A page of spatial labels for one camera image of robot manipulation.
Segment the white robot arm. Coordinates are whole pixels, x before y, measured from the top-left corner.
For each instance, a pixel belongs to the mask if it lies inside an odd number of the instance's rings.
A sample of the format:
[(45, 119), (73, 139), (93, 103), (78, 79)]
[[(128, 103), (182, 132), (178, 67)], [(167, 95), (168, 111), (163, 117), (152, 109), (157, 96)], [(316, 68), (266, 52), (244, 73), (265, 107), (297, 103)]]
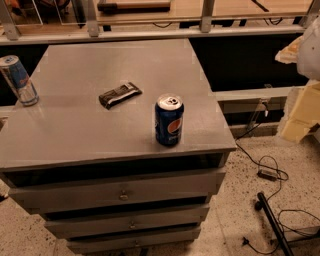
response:
[(275, 60), (295, 64), (297, 73), (306, 79), (303, 85), (290, 89), (277, 130), (281, 139), (299, 143), (320, 124), (320, 17), (302, 36), (280, 50)]

